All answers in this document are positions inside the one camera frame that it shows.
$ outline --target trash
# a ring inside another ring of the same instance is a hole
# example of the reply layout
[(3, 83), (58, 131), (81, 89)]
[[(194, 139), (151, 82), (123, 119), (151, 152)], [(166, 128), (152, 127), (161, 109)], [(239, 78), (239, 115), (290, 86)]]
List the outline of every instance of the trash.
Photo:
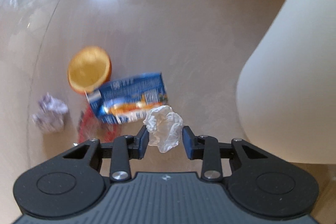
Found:
[(183, 120), (170, 106), (151, 109), (143, 123), (149, 132), (148, 145), (157, 146), (161, 153), (166, 153), (179, 144)]
[(147, 111), (168, 103), (161, 73), (144, 73), (103, 84), (87, 100), (95, 116), (105, 123), (134, 122)]
[(71, 88), (79, 93), (93, 92), (110, 80), (112, 63), (105, 50), (88, 46), (75, 54), (68, 65), (68, 81)]
[(93, 138), (100, 139), (102, 143), (112, 142), (120, 135), (120, 125), (107, 124), (99, 121), (93, 114), (89, 105), (87, 105), (85, 111), (82, 111), (81, 113), (77, 130), (78, 143)]
[(58, 132), (64, 128), (64, 117), (68, 113), (67, 105), (47, 93), (38, 101), (41, 110), (33, 114), (33, 121), (44, 133)]

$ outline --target crumpled paper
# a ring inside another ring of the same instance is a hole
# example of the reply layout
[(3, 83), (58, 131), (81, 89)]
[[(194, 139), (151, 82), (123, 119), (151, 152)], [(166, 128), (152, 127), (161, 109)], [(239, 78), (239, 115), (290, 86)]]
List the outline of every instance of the crumpled paper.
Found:
[(151, 109), (143, 123), (149, 132), (148, 145), (157, 146), (161, 153), (166, 153), (179, 144), (183, 120), (170, 106)]
[(33, 122), (44, 133), (58, 132), (64, 128), (64, 117), (68, 113), (67, 105), (47, 93), (38, 101), (40, 111), (33, 114)]

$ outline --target circular joint cover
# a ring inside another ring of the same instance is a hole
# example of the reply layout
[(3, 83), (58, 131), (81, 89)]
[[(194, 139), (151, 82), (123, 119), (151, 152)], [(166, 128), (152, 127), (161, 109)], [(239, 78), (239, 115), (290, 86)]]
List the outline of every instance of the circular joint cover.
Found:
[(103, 194), (102, 176), (81, 160), (60, 156), (23, 173), (13, 187), (20, 209), (40, 218), (76, 214)]
[(232, 198), (266, 218), (289, 219), (310, 213), (317, 199), (316, 180), (283, 160), (249, 160), (228, 180)]

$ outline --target white wall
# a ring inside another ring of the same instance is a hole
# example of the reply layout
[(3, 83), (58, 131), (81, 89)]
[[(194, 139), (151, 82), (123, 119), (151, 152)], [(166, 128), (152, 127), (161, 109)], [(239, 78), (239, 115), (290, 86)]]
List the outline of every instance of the white wall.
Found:
[(237, 87), (249, 140), (287, 161), (336, 164), (336, 0), (286, 0)]

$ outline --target beige floor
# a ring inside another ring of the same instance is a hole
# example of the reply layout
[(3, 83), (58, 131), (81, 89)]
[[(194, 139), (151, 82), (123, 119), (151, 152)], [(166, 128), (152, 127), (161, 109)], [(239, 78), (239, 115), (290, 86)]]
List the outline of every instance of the beige floor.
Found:
[[(11, 188), (24, 170), (76, 142), (85, 99), (68, 86), (67, 64), (86, 45), (110, 54), (113, 78), (162, 71), (169, 101), (195, 134), (243, 137), (238, 75), (284, 0), (0, 0), (1, 223), (19, 210)], [(31, 121), (50, 92), (69, 106), (62, 133), (43, 136)], [(135, 134), (141, 123), (126, 125)], [(132, 170), (199, 170), (181, 146), (150, 147)]]

